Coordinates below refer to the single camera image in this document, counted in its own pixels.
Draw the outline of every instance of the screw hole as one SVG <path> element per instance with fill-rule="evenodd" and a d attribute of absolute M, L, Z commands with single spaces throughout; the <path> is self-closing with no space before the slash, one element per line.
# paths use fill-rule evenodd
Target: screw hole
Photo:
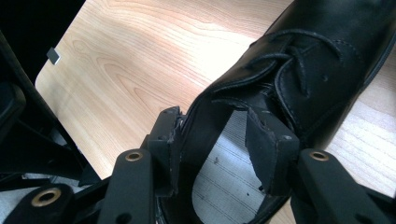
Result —
<path fill-rule="evenodd" d="M 61 197 L 61 191 L 59 189 L 45 189 L 39 192 L 32 200 L 32 206 L 34 207 L 43 207 L 47 206 L 51 203 L 54 203 L 56 200 Z"/>
<path fill-rule="evenodd" d="M 127 161 L 138 161 L 143 158 L 143 154 L 141 152 L 132 152 L 125 156 L 125 160 Z"/>
<path fill-rule="evenodd" d="M 117 224 L 126 224 L 130 222 L 132 219 L 132 216 L 128 213 L 123 213 L 116 218 L 116 223 Z"/>
<path fill-rule="evenodd" d="M 326 155 L 322 152 L 318 152 L 318 151 L 311 152 L 309 154 L 309 156 L 311 156 L 314 160 L 317 160 L 317 161 L 328 161 L 329 160 L 328 155 Z"/>

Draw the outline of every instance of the shoelace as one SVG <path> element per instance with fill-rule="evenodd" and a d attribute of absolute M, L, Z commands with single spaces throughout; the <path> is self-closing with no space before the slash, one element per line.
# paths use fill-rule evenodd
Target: shoelace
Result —
<path fill-rule="evenodd" d="M 271 41 L 275 40 L 276 38 L 283 36 L 283 35 L 306 35 L 306 36 L 318 39 L 322 43 L 324 43 L 326 46 L 328 46 L 332 52 L 334 52 L 334 54 L 337 56 L 337 58 L 340 62 L 343 61 L 343 56 L 342 56 L 341 50 L 339 48 L 337 48 L 337 46 L 335 45 L 335 43 L 333 41 L 331 41 L 329 38 L 327 38 L 324 35 L 319 35 L 314 32 L 309 32 L 309 31 L 300 30 L 300 29 L 290 29 L 290 30 L 283 30 L 283 31 L 279 31 L 276 33 L 272 33 L 272 34 L 269 34 L 268 36 L 271 37 L 270 38 L 270 42 L 271 42 Z M 251 68 L 253 68 L 254 64 L 259 63 L 263 60 L 267 60 L 267 59 L 279 59 L 279 60 L 285 60 L 285 61 L 287 61 L 289 59 L 295 59 L 299 66 L 299 69 L 297 70 L 297 76 L 300 81 L 300 83 L 299 83 L 300 90 L 303 95 L 309 96 L 309 90 L 307 87 L 306 72 L 305 72 L 305 66 L 304 66 L 304 57 L 298 48 L 293 47 L 293 46 L 288 46 L 286 48 L 285 52 L 260 55 L 256 58 L 252 59 L 245 66 L 245 68 L 251 69 Z"/>

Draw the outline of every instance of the black leather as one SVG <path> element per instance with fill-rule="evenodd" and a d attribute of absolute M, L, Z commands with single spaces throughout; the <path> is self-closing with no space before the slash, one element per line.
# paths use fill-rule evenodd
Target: black leather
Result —
<path fill-rule="evenodd" d="M 172 144 L 180 149 L 178 194 L 158 200 L 160 223 L 201 223 L 192 208 L 192 185 L 235 109 L 250 116 L 257 111 L 252 108 L 271 113 L 301 148 L 325 148 L 387 58 L 395 30 L 394 0 L 294 1 L 192 104 Z M 258 161 L 252 160 L 256 174 Z M 264 202 L 250 223 L 265 222 L 287 197 Z"/>

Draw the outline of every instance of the wooden floor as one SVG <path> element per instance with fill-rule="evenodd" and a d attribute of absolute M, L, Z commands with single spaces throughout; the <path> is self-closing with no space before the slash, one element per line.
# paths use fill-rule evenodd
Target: wooden floor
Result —
<path fill-rule="evenodd" d="M 290 0 L 87 0 L 36 87 L 102 178 L 159 112 L 193 99 L 259 38 Z M 396 52 L 329 145 L 363 185 L 396 186 Z M 273 223 L 293 222 L 290 208 Z"/>

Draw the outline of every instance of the shoe stitching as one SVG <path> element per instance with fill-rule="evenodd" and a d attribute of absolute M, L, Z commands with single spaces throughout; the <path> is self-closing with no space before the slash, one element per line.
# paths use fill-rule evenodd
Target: shoe stitching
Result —
<path fill-rule="evenodd" d="M 309 51 L 306 51 L 306 52 L 304 53 L 304 56 L 309 55 L 311 52 L 312 52 L 311 49 L 310 49 Z M 288 69 L 291 68 L 291 66 L 292 66 L 292 63 L 286 64 L 285 67 L 282 69 L 282 72 L 279 73 L 279 76 L 280 76 L 280 79 L 281 79 L 281 80 L 280 80 L 281 83 L 284 83 L 284 80 L 285 80 L 286 76 L 283 76 L 283 75 L 284 75 L 284 73 L 286 73 L 286 71 L 288 71 Z M 285 94 L 283 93 L 283 91 L 280 91 L 280 95 L 282 96 L 282 98 L 285 98 L 285 97 L 286 97 Z M 308 131 L 303 132 L 302 135 L 307 136 L 307 135 L 311 134 L 311 133 L 320 125 L 320 123 L 321 123 L 323 120 L 325 120 L 327 117 L 329 117 L 329 116 L 333 113 L 334 110 L 336 110 L 336 109 L 337 109 L 338 107 L 340 107 L 341 105 L 344 105 L 345 103 L 346 103 L 346 101 L 342 101 L 342 102 L 339 102 L 339 103 L 337 103 L 336 105 L 332 106 L 324 115 L 322 115 L 314 124 L 312 124 L 312 125 L 308 128 Z M 284 102 L 284 105 L 286 106 L 286 108 L 287 108 L 288 111 L 290 112 L 290 114 L 291 114 L 291 116 L 292 116 L 292 118 L 293 118 L 293 120 L 294 120 L 295 125 L 296 125 L 300 130 L 303 130 L 304 128 L 303 128 L 301 122 L 297 119 L 297 116 L 296 116 L 294 110 L 293 110 L 293 109 L 290 107 L 290 105 L 287 104 L 286 102 Z"/>
<path fill-rule="evenodd" d="M 341 50 L 336 46 L 336 43 L 334 43 L 332 40 L 327 38 L 326 36 L 320 35 L 315 32 L 310 32 L 310 31 L 305 31 L 301 29 L 290 29 L 290 30 L 283 30 L 279 32 L 275 32 L 272 34 L 267 35 L 270 39 L 269 42 L 274 41 L 276 38 L 284 35 L 290 35 L 290 42 L 293 40 L 295 35 L 304 35 L 308 36 L 314 39 L 317 39 L 320 41 L 320 43 L 324 43 L 324 46 L 329 48 L 338 58 L 340 63 L 343 63 L 344 61 L 344 56 Z M 309 50 L 301 52 L 298 48 L 294 46 L 287 46 L 284 51 L 277 52 L 277 53 L 269 53 L 269 54 L 263 54 L 259 55 L 258 57 L 252 59 L 250 62 L 248 62 L 244 68 L 246 69 L 251 69 L 255 63 L 259 63 L 263 60 L 267 59 L 279 59 L 279 60 L 289 60 L 289 59 L 294 59 L 298 66 L 299 69 L 297 70 L 297 77 L 299 79 L 300 83 L 300 91 L 305 97 L 310 96 L 309 89 L 307 87 L 307 77 L 306 77 L 306 72 L 305 72 L 305 64 L 304 64 L 304 57 L 307 51 L 310 51 L 311 48 L 307 48 Z"/>
<path fill-rule="evenodd" d="M 270 62 L 270 63 L 268 63 L 266 66 L 265 66 L 265 69 L 263 70 L 263 71 L 260 71 L 258 74 L 259 75 L 257 75 L 253 80 L 256 80 L 257 78 L 262 78 L 262 76 L 261 76 L 261 74 L 262 73 L 266 73 L 267 72 L 267 70 L 270 70 L 271 68 L 273 68 L 274 67 L 274 65 L 276 64 L 276 61 L 274 60 L 273 62 Z M 193 116 L 192 114 L 191 114 L 191 112 L 193 111 L 193 113 L 196 113 L 195 112 L 195 107 L 198 107 L 202 102 L 203 102 L 203 100 L 205 99 L 205 98 L 207 98 L 210 94 L 213 94 L 214 92 L 217 92 L 217 91 L 221 91 L 222 89 L 224 89 L 225 87 L 228 87 L 229 89 L 230 88 L 232 88 L 232 86 L 229 86 L 230 85 L 230 83 L 235 83 L 235 82 L 238 82 L 238 81 L 241 81 L 241 80 L 244 80 L 244 79 L 246 79 L 245 77 L 241 77 L 241 78 L 239 78 L 239 79 L 235 79 L 235 80 L 231 80 L 231 81 L 228 81 L 228 82 L 225 82 L 225 83 L 220 83 L 220 84 L 217 84 L 217 85 L 214 85 L 214 86 L 209 86 L 203 93 L 201 93 L 196 99 L 195 99 L 195 101 L 193 102 L 193 104 L 191 105 L 191 107 L 190 107 L 190 109 L 189 109 L 189 111 L 188 111 L 188 113 L 187 113 L 187 118 L 186 118 L 186 120 L 185 120 L 185 124 L 186 125 L 183 125 L 183 127 L 181 128 L 181 134 L 187 134 L 187 132 L 189 132 L 190 131 L 190 128 L 191 127 L 189 127 L 189 125 L 188 125 L 188 123 L 194 123 L 194 121 L 195 121 L 195 116 Z"/>
<path fill-rule="evenodd" d="M 364 63 L 364 60 L 363 60 L 363 57 L 361 56 L 361 53 L 353 45 L 349 44 L 345 40 L 334 40 L 333 42 L 345 45 L 345 46 L 349 47 L 350 49 L 352 49 L 352 51 L 355 54 L 355 56 L 359 59 L 359 62 L 360 63 Z"/>
<path fill-rule="evenodd" d="M 286 50 L 286 47 L 289 45 L 289 43 L 290 43 L 291 40 L 292 40 L 292 38 L 289 37 L 289 38 L 286 39 L 286 40 L 284 41 L 284 43 L 282 43 L 278 48 L 274 49 L 274 51 L 279 51 L 279 52 L 285 51 L 285 50 Z M 261 70 L 260 72 L 258 72 L 258 73 L 256 74 L 256 77 L 255 77 L 253 80 L 256 80 L 256 79 L 258 79 L 258 78 L 262 78 L 262 76 L 261 76 L 262 73 L 266 73 L 268 70 L 270 70 L 271 68 L 273 68 L 273 67 L 275 66 L 276 63 L 277 63 L 276 60 L 273 60 L 272 62 L 266 63 L 266 64 L 263 66 L 263 67 L 265 67 L 265 69 L 263 69 L 263 70 Z M 234 79 L 234 80 L 231 80 L 231 81 L 228 81 L 228 82 L 225 82 L 225 83 L 219 83 L 219 84 L 217 84 L 217 85 L 214 85 L 214 86 L 212 86 L 212 87 L 209 87 L 210 89 L 207 89 L 206 91 L 211 91 L 211 90 L 213 90 L 213 92 L 221 91 L 224 87 L 227 87 L 228 85 L 230 85 L 230 83 L 238 82 L 238 81 L 241 81 L 241 80 L 244 80 L 244 79 L 246 79 L 246 77 L 241 77 L 241 78 L 238 78 L 238 79 Z"/>
<path fill-rule="evenodd" d="M 248 103 L 247 101 L 244 101 L 244 100 L 242 100 L 242 99 L 240 99 L 240 98 L 236 98 L 236 97 L 232 97 L 232 96 L 223 96 L 223 97 L 220 97 L 219 99 L 213 100 L 212 102 L 213 102 L 213 103 L 217 103 L 217 102 L 221 102 L 222 100 L 236 101 L 236 102 L 238 102 L 238 103 L 241 103 L 242 106 L 244 106 L 244 107 L 246 107 L 246 108 L 248 108 L 248 107 L 253 107 L 253 105 L 251 105 L 251 104 Z"/>
<path fill-rule="evenodd" d="M 318 48 L 323 48 L 323 46 L 321 46 L 321 45 L 319 45 L 319 44 L 316 44 L 316 45 L 314 45 L 314 46 L 308 48 L 305 52 L 303 52 L 303 56 L 309 55 L 310 53 L 313 52 L 313 49 L 318 49 Z M 286 73 L 286 71 L 288 71 L 288 69 L 291 68 L 291 66 L 292 66 L 292 63 L 291 63 L 291 62 L 293 62 L 293 59 L 291 59 L 290 61 L 288 61 L 287 63 L 285 63 L 285 64 L 280 68 L 280 71 L 281 71 L 281 72 L 277 75 L 278 77 L 280 77 L 280 80 L 279 80 L 280 83 L 284 83 L 284 80 L 285 80 L 286 76 L 283 76 L 283 75 Z M 283 98 L 286 98 L 286 95 L 283 93 L 283 91 L 279 91 L 279 93 L 280 93 L 282 99 L 283 99 Z M 288 111 L 289 111 L 289 113 L 290 113 L 290 115 L 291 115 L 291 118 L 294 120 L 294 125 L 296 125 L 297 128 L 298 128 L 299 130 L 302 130 L 302 129 L 303 129 L 303 126 L 302 126 L 301 122 L 300 122 L 299 120 L 297 120 L 297 116 L 296 116 L 294 110 L 290 107 L 289 104 L 287 104 L 287 103 L 284 102 L 284 101 L 281 101 L 281 103 L 282 103 L 282 102 L 284 103 L 283 105 L 288 109 Z"/>

